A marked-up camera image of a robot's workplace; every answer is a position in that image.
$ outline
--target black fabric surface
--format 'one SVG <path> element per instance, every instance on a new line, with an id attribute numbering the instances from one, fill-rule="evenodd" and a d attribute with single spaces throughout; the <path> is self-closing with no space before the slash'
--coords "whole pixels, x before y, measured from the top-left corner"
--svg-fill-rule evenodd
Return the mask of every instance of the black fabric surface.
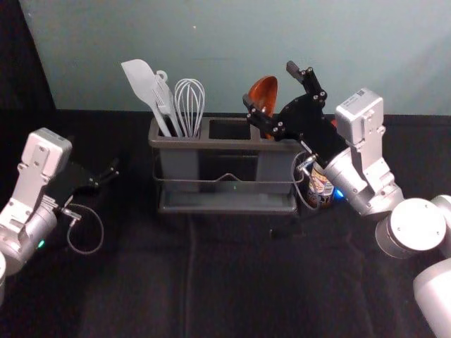
<path id="1" fill-rule="evenodd" d="M 102 250 L 73 253 L 61 222 L 7 279 L 0 337 L 433 337 L 412 281 L 440 254 L 388 258 L 375 224 L 346 203 L 300 218 L 158 215 L 149 114 L 0 114 L 2 206 L 38 127 L 72 135 L 72 159 L 95 173 L 123 159 L 115 182 L 78 199 L 105 223 Z M 384 156 L 404 195 L 449 193 L 450 118 L 388 116 L 385 125 Z"/>
<path id="2" fill-rule="evenodd" d="M 54 110 L 19 0 L 0 1 L 0 109 Z"/>

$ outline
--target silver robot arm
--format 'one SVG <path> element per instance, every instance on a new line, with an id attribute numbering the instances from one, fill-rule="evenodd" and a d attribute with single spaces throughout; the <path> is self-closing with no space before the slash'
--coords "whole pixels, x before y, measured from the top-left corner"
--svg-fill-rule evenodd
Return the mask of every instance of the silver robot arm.
<path id="1" fill-rule="evenodd" d="M 58 205 L 44 193 L 64 169 L 71 150 L 67 139 L 46 128 L 28 136 L 16 187 L 0 213 L 0 305 L 5 277 L 17 273 L 56 226 Z"/>
<path id="2" fill-rule="evenodd" d="M 404 199 L 382 154 L 382 97 L 360 89 L 336 108 L 335 129 L 323 115 L 327 93 L 313 68 L 300 70 L 288 61 L 287 71 L 306 94 L 273 118 L 245 94 L 247 121 L 276 141 L 297 140 L 312 155 L 306 162 L 316 161 L 356 212 L 378 222 L 376 240 L 389 256 L 408 258 L 440 248 L 448 259 L 423 271 L 414 281 L 414 291 L 437 337 L 451 337 L 451 197 Z"/>
<path id="3" fill-rule="evenodd" d="M 378 220 L 376 240 L 389 256 L 438 247 L 447 258 L 414 280 L 416 302 L 439 338 L 451 337 L 451 196 L 405 199 L 382 157 L 383 100 L 363 88 L 340 104 L 337 131 L 350 146 L 324 169 L 362 216 Z"/>

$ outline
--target gray utensil caddy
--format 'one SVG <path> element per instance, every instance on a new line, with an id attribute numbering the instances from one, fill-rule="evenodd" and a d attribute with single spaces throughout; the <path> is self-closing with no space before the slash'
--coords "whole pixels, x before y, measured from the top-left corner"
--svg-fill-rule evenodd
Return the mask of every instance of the gray utensil caddy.
<path id="1" fill-rule="evenodd" d="M 162 213 L 294 213 L 290 169 L 301 146 L 262 137 L 245 118 L 203 117 L 198 138 L 149 131 Z"/>

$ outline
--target whisk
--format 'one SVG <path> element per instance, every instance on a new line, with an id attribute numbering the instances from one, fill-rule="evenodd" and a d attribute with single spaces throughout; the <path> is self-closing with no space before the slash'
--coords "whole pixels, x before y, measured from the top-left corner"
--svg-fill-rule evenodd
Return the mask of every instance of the whisk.
<path id="1" fill-rule="evenodd" d="M 205 109 L 205 89 L 196 79 L 181 79 L 175 85 L 174 104 L 185 137 L 197 137 Z"/>

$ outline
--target orange spoon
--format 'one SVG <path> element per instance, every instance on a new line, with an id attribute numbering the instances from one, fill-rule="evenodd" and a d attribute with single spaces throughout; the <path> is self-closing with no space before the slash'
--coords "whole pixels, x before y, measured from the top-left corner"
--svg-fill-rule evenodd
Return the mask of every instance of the orange spoon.
<path id="1" fill-rule="evenodd" d="M 276 107 L 277 87 L 275 76 L 265 76 L 249 89 L 249 97 L 255 103 L 255 106 L 269 117 L 274 114 Z M 270 139 L 271 135 L 267 134 L 266 138 Z"/>

